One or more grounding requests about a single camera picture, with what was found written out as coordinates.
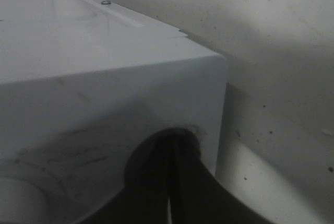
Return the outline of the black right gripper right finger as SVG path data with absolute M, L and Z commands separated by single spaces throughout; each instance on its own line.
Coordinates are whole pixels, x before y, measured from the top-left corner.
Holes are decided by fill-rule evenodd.
M 172 130 L 172 223 L 269 223 L 234 197 L 206 169 L 196 136 L 185 129 Z

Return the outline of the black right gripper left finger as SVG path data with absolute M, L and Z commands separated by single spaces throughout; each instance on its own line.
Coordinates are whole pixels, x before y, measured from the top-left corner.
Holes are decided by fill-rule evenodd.
M 168 223 L 169 169 L 144 174 L 81 223 Z

